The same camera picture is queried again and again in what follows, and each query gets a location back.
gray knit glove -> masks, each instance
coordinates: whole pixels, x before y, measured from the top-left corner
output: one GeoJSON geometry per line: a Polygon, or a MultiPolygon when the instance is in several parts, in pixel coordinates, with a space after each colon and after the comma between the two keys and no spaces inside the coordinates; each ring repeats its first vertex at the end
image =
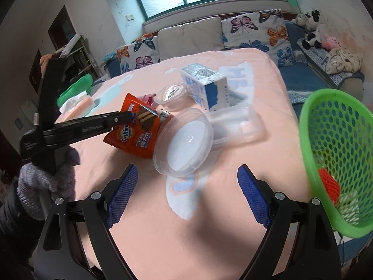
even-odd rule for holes
{"type": "Polygon", "coordinates": [[[65,154],[65,163],[54,176],[46,173],[32,163],[23,165],[19,172],[17,195],[26,213],[33,219],[44,220],[38,190],[49,190],[55,201],[64,197],[68,201],[75,200],[75,172],[74,166],[80,164],[78,152],[69,147],[65,154]]]}

orange snack wrapper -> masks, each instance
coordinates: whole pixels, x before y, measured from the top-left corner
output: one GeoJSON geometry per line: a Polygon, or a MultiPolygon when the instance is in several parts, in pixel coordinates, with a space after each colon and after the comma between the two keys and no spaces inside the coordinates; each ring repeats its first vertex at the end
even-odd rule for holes
{"type": "Polygon", "coordinates": [[[133,113],[132,123],[118,125],[104,142],[136,156],[153,158],[160,119],[157,111],[131,94],[124,99],[121,112],[133,113]]]}

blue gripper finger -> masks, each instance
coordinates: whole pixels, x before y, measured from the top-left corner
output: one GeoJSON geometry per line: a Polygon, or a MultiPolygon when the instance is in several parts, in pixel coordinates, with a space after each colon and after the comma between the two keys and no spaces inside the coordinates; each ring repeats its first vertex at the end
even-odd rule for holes
{"type": "Polygon", "coordinates": [[[257,179],[247,171],[244,165],[238,168],[237,179],[256,221],[263,224],[265,228],[269,228],[272,223],[269,206],[256,184],[257,179]]]}
{"type": "Polygon", "coordinates": [[[114,196],[107,205],[106,226],[112,228],[113,224],[118,223],[122,217],[124,209],[127,206],[138,179],[138,170],[136,166],[132,166],[126,177],[122,180],[114,196]]]}

plastic container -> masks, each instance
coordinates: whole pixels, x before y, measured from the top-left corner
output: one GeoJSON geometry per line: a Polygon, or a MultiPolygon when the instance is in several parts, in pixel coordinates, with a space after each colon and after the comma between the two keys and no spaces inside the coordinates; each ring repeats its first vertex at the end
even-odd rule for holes
{"type": "Polygon", "coordinates": [[[167,111],[181,109],[189,98],[187,88],[183,82],[166,86],[154,97],[154,102],[160,104],[167,111]]]}
{"type": "Polygon", "coordinates": [[[206,114],[214,130],[214,145],[253,141],[263,127],[251,104],[240,103],[206,114]]]}
{"type": "Polygon", "coordinates": [[[154,166],[163,175],[184,177],[206,160],[212,146],[252,141],[262,125],[252,105],[204,114],[190,108],[177,114],[157,137],[154,166]]]}
{"type": "Polygon", "coordinates": [[[206,160],[213,136],[211,123],[199,109],[179,113],[157,137],[153,156],[156,170],[176,177],[190,175],[206,160]]]}
{"type": "Polygon", "coordinates": [[[334,228],[360,238],[373,230],[373,114],[354,97],[321,89],[308,97],[300,116],[300,144],[313,195],[334,228]],[[318,169],[341,187],[334,206],[318,169]]]}

white and blue carton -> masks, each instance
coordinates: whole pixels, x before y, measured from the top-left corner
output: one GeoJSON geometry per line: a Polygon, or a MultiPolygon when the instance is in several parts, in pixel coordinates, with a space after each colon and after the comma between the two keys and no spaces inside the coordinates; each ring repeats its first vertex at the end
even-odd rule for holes
{"type": "Polygon", "coordinates": [[[227,77],[199,63],[180,70],[186,90],[205,110],[213,112],[229,107],[227,77]]]}

